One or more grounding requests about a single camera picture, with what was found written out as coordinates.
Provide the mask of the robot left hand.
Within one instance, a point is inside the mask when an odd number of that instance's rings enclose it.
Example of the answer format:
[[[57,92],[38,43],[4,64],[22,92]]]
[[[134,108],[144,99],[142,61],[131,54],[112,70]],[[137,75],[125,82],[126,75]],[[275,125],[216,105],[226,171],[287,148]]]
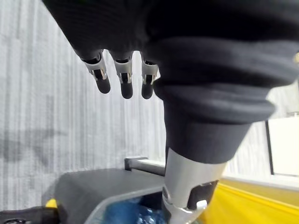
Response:
[[[142,97],[164,104],[162,209],[193,222],[209,205],[250,126],[268,119],[275,87],[299,76],[296,0],[46,0],[44,5],[100,92],[110,91],[108,50],[121,94],[133,95],[133,52]]]

